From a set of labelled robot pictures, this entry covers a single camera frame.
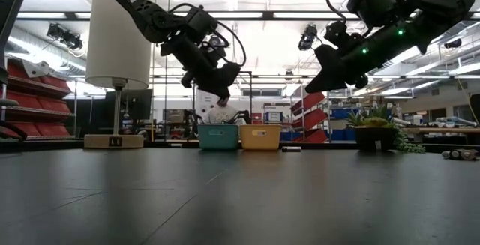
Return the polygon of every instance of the lamp shade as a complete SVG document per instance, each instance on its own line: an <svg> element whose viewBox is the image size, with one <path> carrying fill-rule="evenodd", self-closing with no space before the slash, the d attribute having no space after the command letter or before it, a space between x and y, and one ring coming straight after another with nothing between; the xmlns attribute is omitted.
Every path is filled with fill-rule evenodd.
<svg viewBox="0 0 480 245"><path fill-rule="evenodd" d="M149 86L152 45L115 0L92 0L86 82L114 88L114 78L126 79L128 89Z"/></svg>

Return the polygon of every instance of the wooden lamp base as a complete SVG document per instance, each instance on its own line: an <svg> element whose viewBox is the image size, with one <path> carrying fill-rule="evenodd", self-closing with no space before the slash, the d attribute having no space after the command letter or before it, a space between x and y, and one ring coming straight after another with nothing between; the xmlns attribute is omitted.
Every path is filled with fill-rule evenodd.
<svg viewBox="0 0 480 245"><path fill-rule="evenodd" d="M143 148L143 136L137 135L85 135L83 148Z"/></svg>

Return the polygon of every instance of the black plant pot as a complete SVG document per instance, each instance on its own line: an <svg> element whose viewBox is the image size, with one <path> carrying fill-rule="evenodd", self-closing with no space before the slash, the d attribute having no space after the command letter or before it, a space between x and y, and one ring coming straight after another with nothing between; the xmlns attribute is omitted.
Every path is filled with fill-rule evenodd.
<svg viewBox="0 0 480 245"><path fill-rule="evenodd" d="M388 151L395 149L395 137L395 128L355 128L355 140L360 151Z"/></svg>

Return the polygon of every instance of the person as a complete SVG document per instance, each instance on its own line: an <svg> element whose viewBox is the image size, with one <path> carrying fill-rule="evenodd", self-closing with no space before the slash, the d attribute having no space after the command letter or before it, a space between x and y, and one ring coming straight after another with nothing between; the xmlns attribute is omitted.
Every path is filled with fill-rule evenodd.
<svg viewBox="0 0 480 245"><path fill-rule="evenodd" d="M207 122L210 124L220 124L222 121L229 121L235 117L238 110L228 105L228 98L220 99L217 105L208 112Z"/></svg>

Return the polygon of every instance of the dark table surface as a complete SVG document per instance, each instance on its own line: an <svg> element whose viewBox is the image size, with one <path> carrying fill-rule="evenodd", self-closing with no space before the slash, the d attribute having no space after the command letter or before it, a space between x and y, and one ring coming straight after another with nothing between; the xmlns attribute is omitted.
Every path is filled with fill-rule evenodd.
<svg viewBox="0 0 480 245"><path fill-rule="evenodd" d="M480 244L480 164L439 154L0 154L0 244Z"/></svg>

